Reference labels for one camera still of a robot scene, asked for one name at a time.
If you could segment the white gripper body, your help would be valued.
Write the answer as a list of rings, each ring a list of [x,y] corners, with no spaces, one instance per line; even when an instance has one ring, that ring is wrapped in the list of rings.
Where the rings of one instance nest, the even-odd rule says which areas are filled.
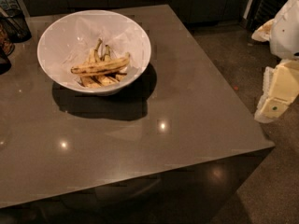
[[[274,19],[256,29],[251,38],[269,42],[270,51],[280,59],[299,59],[299,0],[288,0]]]

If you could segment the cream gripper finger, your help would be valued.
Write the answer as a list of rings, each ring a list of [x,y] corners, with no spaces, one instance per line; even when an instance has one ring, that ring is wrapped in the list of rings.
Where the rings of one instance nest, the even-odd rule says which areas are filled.
[[[263,95],[254,118],[261,123],[278,119],[299,95],[299,62],[282,60],[275,68],[266,67]]]

